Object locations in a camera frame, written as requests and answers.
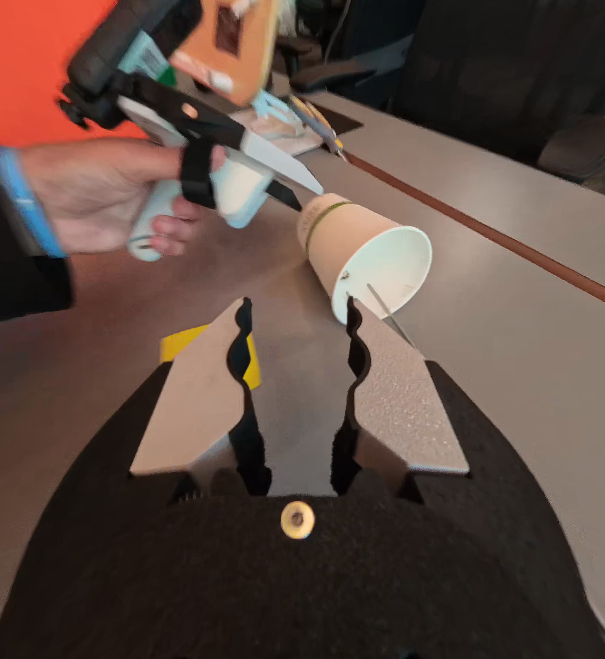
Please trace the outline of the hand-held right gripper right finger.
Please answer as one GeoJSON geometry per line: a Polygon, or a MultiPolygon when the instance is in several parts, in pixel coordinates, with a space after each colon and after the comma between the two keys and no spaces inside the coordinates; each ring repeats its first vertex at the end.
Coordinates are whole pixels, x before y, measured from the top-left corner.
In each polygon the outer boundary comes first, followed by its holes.
{"type": "Polygon", "coordinates": [[[345,495],[372,470],[388,490],[413,474],[470,476],[470,467],[422,354],[355,299],[347,300],[354,376],[331,453],[331,486],[345,495]]]}

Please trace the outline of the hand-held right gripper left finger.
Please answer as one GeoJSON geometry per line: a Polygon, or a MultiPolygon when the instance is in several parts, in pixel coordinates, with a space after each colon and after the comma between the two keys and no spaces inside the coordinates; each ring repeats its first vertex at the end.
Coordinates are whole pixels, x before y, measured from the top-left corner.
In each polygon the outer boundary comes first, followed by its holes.
{"type": "Polygon", "coordinates": [[[252,302],[242,297],[175,356],[132,476],[183,473],[207,494],[219,470],[234,469],[249,494],[267,495],[272,474],[245,379],[251,332],[252,302]]]}

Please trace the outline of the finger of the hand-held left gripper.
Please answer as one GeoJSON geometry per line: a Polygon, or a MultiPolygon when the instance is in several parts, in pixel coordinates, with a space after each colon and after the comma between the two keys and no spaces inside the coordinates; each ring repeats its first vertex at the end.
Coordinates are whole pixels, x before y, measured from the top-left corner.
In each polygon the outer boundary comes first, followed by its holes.
{"type": "Polygon", "coordinates": [[[316,195],[324,194],[321,183],[303,163],[250,130],[242,133],[240,152],[258,171],[286,179],[316,195]]]}
{"type": "Polygon", "coordinates": [[[265,200],[273,199],[296,212],[301,212],[302,210],[302,205],[295,192],[278,180],[274,179],[268,182],[264,189],[264,195],[265,200]]]}

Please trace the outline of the white paper cup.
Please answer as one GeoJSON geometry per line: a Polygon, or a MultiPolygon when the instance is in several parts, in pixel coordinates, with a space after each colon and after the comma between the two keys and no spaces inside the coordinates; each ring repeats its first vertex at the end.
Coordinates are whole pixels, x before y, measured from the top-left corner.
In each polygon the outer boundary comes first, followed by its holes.
{"type": "Polygon", "coordinates": [[[298,242],[331,302],[334,317],[347,324],[348,299],[361,301],[385,318],[371,283],[391,312],[403,308],[422,288],[433,249],[421,229],[404,226],[338,194],[311,199],[300,212],[298,242]],[[350,272],[348,281],[339,281],[350,272]]]}

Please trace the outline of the long metal tweezers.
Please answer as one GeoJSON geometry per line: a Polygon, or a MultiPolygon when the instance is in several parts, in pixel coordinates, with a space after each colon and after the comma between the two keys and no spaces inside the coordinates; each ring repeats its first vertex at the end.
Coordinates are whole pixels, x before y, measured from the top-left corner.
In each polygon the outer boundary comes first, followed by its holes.
{"type": "Polygon", "coordinates": [[[386,319],[389,321],[389,324],[392,326],[392,328],[399,334],[413,349],[418,350],[416,344],[413,342],[409,334],[406,333],[406,331],[403,329],[403,327],[398,323],[397,319],[393,316],[393,313],[389,309],[389,307],[386,305],[385,301],[383,298],[380,296],[380,294],[375,290],[373,285],[371,283],[366,284],[367,289],[369,292],[372,293],[372,296],[374,299],[377,301],[379,304],[380,308],[385,314],[386,319]]]}

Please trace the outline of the person's left forearm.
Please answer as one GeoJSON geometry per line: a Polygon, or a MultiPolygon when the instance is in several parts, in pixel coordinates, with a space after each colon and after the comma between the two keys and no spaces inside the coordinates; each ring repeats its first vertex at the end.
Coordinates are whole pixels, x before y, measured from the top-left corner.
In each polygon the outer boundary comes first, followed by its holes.
{"type": "Polygon", "coordinates": [[[66,310],[73,302],[68,261],[34,256],[0,186],[0,322],[66,310]]]}

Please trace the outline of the person's left hand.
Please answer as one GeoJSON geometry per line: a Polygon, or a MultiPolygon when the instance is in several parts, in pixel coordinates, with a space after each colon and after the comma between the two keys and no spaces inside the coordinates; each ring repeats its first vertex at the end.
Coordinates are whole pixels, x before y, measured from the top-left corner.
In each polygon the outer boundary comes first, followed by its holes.
{"type": "Polygon", "coordinates": [[[20,163],[65,254],[124,247],[153,187],[181,174],[182,148],[95,138],[22,148],[20,163]]]}

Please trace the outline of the yellow sticky note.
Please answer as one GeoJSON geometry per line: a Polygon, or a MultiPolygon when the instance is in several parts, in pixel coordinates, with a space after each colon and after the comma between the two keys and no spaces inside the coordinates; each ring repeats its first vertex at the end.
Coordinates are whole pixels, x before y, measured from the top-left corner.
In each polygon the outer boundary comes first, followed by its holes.
{"type": "MultiPolygon", "coordinates": [[[[168,335],[160,340],[159,343],[159,364],[173,361],[174,358],[200,334],[202,334],[208,325],[200,325],[176,334],[168,335]]],[[[262,383],[261,368],[257,356],[254,336],[249,334],[247,338],[249,350],[249,366],[244,375],[244,381],[250,390],[256,390],[262,383]]]]}

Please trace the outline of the wooden book stand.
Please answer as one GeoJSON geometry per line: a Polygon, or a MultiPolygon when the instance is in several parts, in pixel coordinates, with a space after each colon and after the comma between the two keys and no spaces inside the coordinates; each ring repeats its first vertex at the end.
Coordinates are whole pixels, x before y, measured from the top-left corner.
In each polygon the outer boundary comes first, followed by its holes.
{"type": "Polygon", "coordinates": [[[235,106],[250,106],[255,118],[247,127],[268,140],[301,138],[306,129],[315,133],[290,110],[288,98],[266,91],[280,1],[199,4],[200,19],[168,57],[170,65],[235,106]]]}

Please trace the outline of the black mesh office chair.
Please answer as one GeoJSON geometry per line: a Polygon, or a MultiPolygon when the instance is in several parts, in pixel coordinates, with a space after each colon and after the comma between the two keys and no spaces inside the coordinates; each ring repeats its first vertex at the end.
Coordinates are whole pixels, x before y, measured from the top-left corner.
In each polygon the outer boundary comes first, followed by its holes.
{"type": "Polygon", "coordinates": [[[605,169],[605,1],[427,1],[392,114],[583,183],[605,169]]]}
{"type": "Polygon", "coordinates": [[[304,94],[327,90],[383,109],[426,1],[282,1],[274,68],[304,94]]]}

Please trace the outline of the orange felt storage bin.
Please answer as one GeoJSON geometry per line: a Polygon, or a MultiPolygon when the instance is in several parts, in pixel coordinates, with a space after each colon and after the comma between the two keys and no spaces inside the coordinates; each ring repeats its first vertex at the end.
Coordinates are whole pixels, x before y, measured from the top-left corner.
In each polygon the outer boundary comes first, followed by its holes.
{"type": "Polygon", "coordinates": [[[67,64],[115,1],[0,1],[0,144],[144,138],[130,123],[76,127],[57,104],[67,64]]]}

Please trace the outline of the blue wristband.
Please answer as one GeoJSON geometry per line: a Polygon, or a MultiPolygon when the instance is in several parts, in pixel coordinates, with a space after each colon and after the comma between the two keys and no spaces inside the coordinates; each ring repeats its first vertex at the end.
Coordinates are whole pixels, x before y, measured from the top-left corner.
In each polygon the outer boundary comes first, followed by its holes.
{"type": "Polygon", "coordinates": [[[20,222],[29,253],[53,259],[68,258],[28,181],[20,153],[15,148],[0,146],[0,186],[20,222]]]}

